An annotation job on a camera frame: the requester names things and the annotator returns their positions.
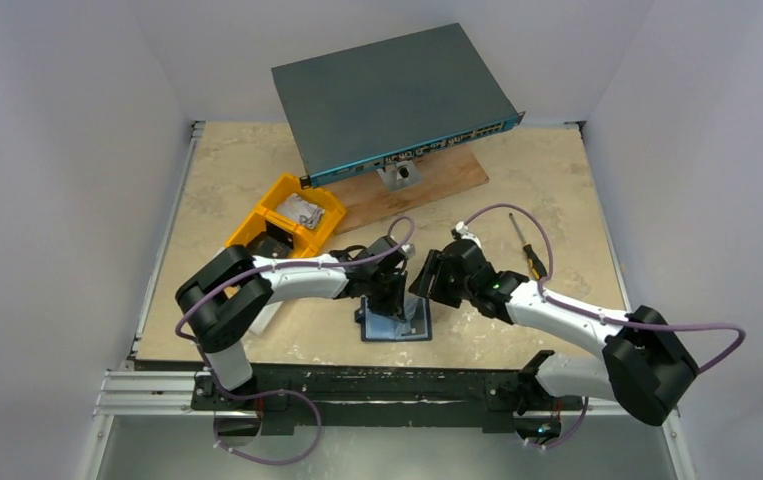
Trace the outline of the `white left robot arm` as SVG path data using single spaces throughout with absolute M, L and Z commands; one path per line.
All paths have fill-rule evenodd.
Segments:
M 334 250 L 313 258 L 253 256 L 244 246 L 217 254 L 175 293 L 182 324 L 218 379 L 216 395 L 229 408 L 254 399 L 253 369 L 242 338 L 270 304 L 304 298 L 379 300 L 387 315 L 403 311 L 401 265 L 410 246 L 382 236 L 351 255 Z

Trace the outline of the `navy blue card holder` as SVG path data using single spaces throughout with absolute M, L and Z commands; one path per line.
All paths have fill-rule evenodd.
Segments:
M 355 322 L 360 326 L 361 341 L 420 342 L 433 337 L 429 302 L 421 297 L 405 297 L 406 319 L 384 316 L 369 309 L 368 299 L 361 298 L 360 307 L 354 312 Z

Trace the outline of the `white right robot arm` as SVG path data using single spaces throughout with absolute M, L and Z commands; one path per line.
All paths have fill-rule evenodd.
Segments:
M 497 270 L 472 240 L 455 240 L 432 250 L 408 288 L 435 303 L 458 308 L 470 303 L 482 316 L 546 332 L 590 353 L 579 380 L 557 382 L 544 369 L 521 376 L 518 392 L 533 407 L 555 396 L 617 402 L 644 424 L 664 423 L 699 367 L 662 315 L 646 306 L 614 311 L 541 290 L 512 270 Z

